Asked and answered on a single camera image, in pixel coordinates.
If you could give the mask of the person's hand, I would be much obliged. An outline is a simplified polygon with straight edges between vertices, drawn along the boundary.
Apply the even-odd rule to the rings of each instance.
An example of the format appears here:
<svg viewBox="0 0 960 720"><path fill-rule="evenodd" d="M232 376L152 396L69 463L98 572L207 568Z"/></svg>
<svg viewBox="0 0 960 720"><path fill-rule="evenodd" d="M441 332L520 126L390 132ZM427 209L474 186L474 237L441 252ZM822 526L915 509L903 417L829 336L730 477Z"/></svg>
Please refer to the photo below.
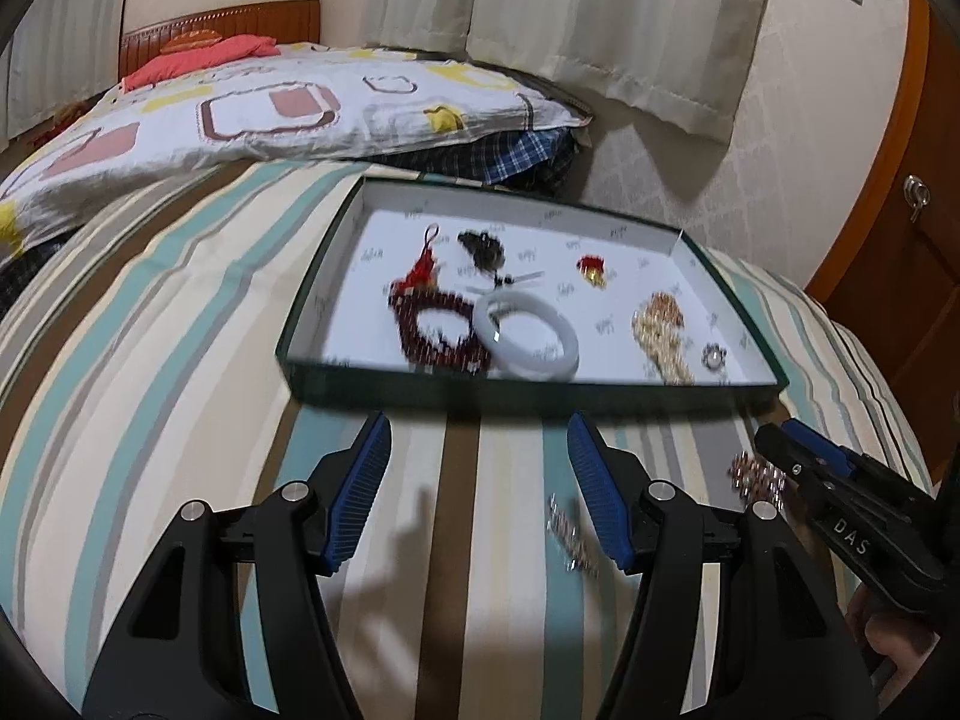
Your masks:
<svg viewBox="0 0 960 720"><path fill-rule="evenodd" d="M846 610L846 622L857 642L866 642L877 655L893 663L893 673L878 690L878 705L885 709L905 689L926 663L939 635L918 628L885 610L866 583L859 583Z"/></svg>

